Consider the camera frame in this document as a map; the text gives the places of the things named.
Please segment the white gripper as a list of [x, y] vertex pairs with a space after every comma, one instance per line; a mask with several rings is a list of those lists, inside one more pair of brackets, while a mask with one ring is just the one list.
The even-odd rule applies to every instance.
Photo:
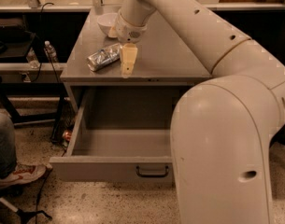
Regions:
[[121, 43], [126, 43], [121, 46], [121, 75], [128, 78], [132, 75], [135, 60], [137, 57], [137, 43], [141, 40], [143, 34], [147, 31], [147, 26], [134, 26], [126, 21], [121, 12], [118, 11], [114, 26], [109, 29], [109, 38], [118, 38]]

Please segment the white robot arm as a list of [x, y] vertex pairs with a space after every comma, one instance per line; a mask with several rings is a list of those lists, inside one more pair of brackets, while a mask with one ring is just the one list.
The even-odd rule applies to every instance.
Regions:
[[195, 0], [124, 0], [114, 34], [133, 45], [153, 12], [212, 76], [171, 120], [181, 224], [273, 224], [269, 146], [285, 124], [285, 66]]

